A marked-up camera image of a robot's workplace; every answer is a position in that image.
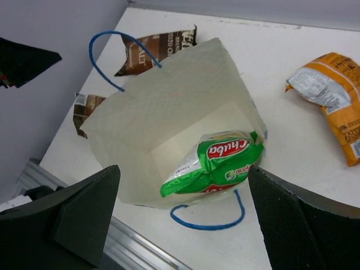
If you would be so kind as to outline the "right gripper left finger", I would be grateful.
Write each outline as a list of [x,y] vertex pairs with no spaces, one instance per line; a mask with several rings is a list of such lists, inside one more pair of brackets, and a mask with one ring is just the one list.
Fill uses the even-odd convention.
[[99,267],[120,182],[116,165],[1,212],[1,269]]

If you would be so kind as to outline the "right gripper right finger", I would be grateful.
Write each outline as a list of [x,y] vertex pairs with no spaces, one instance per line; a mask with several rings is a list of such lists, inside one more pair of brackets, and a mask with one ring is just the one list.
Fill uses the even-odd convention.
[[359,269],[359,208],[258,166],[248,181],[272,269]]

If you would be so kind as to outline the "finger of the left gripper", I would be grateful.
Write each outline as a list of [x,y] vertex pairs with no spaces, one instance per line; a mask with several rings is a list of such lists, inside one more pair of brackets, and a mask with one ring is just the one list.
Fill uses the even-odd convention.
[[61,60],[57,52],[1,38],[1,86],[20,88]]

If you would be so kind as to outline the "green Chuba snack bag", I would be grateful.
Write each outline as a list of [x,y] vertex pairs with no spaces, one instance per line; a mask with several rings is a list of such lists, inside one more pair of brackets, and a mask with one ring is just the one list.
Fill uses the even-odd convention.
[[256,131],[205,134],[161,185],[160,194],[168,197],[231,188],[261,161],[264,144]]

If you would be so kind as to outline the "blue checkered paper bag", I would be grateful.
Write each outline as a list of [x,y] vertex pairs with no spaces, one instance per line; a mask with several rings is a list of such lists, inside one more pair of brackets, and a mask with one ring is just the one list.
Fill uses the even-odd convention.
[[171,212],[236,186],[162,197],[161,185],[205,134],[256,131],[266,125],[228,51],[218,38],[183,49],[130,79],[81,127],[103,166],[120,169],[118,199]]

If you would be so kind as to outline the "brown sea salt chips bag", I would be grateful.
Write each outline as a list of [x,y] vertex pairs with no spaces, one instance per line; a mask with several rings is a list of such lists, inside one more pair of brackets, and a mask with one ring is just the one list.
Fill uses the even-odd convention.
[[172,56],[188,47],[196,45],[197,27],[192,29],[153,34],[138,38],[144,47],[141,48],[135,41],[122,36],[125,45],[126,61],[116,77],[139,75],[156,66],[157,62]]

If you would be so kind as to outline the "orange chips bag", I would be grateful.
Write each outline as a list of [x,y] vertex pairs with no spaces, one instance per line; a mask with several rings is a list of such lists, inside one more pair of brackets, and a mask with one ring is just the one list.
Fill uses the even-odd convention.
[[330,52],[299,68],[286,80],[321,109],[349,167],[359,164],[359,65]]

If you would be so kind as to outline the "aluminium front rail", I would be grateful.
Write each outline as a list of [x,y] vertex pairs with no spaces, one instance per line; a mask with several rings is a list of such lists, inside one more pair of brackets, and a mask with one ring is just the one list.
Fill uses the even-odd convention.
[[[67,184],[39,166],[40,161],[29,159],[22,171],[13,197],[39,186],[53,190]],[[99,269],[190,269],[189,266],[170,255],[135,230],[111,218],[103,256]]]

